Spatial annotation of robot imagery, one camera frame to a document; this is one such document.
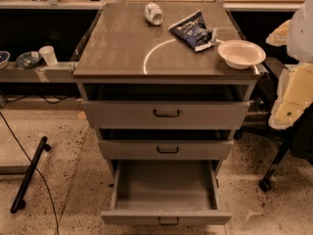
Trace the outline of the grey middle drawer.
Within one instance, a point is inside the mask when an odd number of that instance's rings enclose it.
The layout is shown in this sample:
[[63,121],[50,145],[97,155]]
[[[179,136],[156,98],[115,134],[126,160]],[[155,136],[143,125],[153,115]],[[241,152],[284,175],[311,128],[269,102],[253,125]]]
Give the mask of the grey middle drawer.
[[117,160],[222,160],[233,146],[232,141],[100,141],[107,159]]

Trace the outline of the blue chip bag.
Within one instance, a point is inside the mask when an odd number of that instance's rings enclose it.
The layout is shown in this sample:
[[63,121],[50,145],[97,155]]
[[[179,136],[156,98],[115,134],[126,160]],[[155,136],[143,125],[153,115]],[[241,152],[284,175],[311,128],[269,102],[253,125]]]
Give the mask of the blue chip bag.
[[184,40],[195,52],[200,52],[215,45],[217,29],[207,29],[201,11],[196,11],[168,30]]

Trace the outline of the black rolling bar stand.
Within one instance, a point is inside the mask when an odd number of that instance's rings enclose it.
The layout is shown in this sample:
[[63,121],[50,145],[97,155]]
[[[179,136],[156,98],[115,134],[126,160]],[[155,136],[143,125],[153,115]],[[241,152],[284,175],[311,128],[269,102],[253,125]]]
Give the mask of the black rolling bar stand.
[[25,176],[22,180],[22,184],[21,187],[18,191],[18,194],[15,198],[15,200],[13,201],[13,204],[10,208],[10,212],[11,213],[16,213],[22,209],[25,208],[25,200],[23,199],[26,190],[28,188],[28,185],[31,181],[32,175],[36,170],[37,164],[40,160],[40,157],[42,155],[43,151],[49,152],[51,150],[50,145],[47,143],[48,138],[46,136],[43,136],[37,146],[36,152],[33,156],[33,158],[30,161],[29,166],[27,167],[27,170],[25,172]]

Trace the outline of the grey side shelf rail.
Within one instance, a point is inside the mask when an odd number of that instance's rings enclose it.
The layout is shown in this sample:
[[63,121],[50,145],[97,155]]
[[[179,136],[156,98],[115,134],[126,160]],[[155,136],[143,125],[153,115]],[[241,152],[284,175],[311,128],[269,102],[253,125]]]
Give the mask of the grey side shelf rail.
[[10,62],[4,69],[0,70],[1,82],[53,82],[53,83],[75,83],[73,72],[76,62],[58,62],[56,66],[45,64],[34,69],[26,70],[16,63]]

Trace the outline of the grey bottom drawer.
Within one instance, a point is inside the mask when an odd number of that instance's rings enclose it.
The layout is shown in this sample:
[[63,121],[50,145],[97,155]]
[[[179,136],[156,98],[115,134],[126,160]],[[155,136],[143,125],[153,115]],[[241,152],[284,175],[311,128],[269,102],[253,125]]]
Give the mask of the grey bottom drawer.
[[120,161],[106,224],[224,225],[210,161]]

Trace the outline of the grey drawer cabinet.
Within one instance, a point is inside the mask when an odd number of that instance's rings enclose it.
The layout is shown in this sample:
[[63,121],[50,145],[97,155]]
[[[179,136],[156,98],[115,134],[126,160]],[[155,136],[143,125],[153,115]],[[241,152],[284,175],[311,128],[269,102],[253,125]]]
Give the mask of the grey drawer cabinet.
[[[217,41],[238,38],[226,11],[214,3],[163,2],[164,21],[151,25],[142,3],[110,3],[74,71],[85,101],[248,102],[257,66],[230,68],[217,46],[195,52],[168,28],[201,11]],[[100,141],[232,141],[237,129],[113,129],[92,127]],[[210,161],[215,174],[223,160],[104,159],[113,176],[120,161]]]

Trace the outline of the white paper cup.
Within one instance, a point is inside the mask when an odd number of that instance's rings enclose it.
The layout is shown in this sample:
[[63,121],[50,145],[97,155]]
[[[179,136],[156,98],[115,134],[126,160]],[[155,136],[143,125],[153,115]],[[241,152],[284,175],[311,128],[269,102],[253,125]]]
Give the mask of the white paper cup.
[[43,46],[39,53],[48,66],[55,66],[58,63],[53,46]]

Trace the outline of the dark blue bowl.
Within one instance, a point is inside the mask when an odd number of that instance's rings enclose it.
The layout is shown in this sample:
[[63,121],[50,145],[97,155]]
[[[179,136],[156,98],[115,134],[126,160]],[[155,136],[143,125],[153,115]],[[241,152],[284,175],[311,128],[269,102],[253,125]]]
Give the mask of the dark blue bowl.
[[33,69],[40,65],[42,56],[37,51],[25,52],[16,59],[16,64],[24,69]]

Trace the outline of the black office chair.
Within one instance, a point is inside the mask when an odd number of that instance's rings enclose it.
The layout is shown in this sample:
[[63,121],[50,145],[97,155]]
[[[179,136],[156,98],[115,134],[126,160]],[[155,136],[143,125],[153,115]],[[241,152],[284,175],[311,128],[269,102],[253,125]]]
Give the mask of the black office chair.
[[265,135],[279,142],[278,154],[259,187],[272,188],[271,177],[290,151],[300,159],[313,161],[313,81],[312,65],[300,64],[291,70],[278,59],[264,61],[267,73],[257,82],[257,90],[268,109]]

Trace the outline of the blue white bowl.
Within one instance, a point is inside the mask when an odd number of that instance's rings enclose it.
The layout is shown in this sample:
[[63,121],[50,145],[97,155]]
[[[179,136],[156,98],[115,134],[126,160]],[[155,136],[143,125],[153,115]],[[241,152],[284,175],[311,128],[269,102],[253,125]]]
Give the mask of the blue white bowl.
[[7,51],[0,51],[0,70],[9,64],[11,54]]

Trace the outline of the grey top drawer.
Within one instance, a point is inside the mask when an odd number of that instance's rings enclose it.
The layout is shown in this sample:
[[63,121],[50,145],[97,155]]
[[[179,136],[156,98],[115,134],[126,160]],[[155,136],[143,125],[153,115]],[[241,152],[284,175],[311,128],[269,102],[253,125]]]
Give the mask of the grey top drawer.
[[238,129],[248,102],[85,101],[92,127],[113,129]]

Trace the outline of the crushed silver can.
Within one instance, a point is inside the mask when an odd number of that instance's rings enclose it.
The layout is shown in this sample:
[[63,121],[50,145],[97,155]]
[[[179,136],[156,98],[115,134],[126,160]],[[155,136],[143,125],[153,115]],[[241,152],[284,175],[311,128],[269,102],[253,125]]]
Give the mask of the crushed silver can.
[[145,6],[145,16],[152,25],[162,25],[164,20],[163,11],[156,3],[148,3]]

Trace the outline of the grey drawer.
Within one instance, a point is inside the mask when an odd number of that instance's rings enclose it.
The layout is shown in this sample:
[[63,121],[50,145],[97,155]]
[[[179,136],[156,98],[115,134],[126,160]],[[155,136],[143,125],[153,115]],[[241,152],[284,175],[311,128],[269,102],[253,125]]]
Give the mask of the grey drawer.
[[106,224],[224,225],[210,161],[120,161]]
[[238,129],[248,102],[85,101],[92,127],[113,129]]
[[222,160],[233,146],[232,141],[100,141],[107,159],[117,160]]

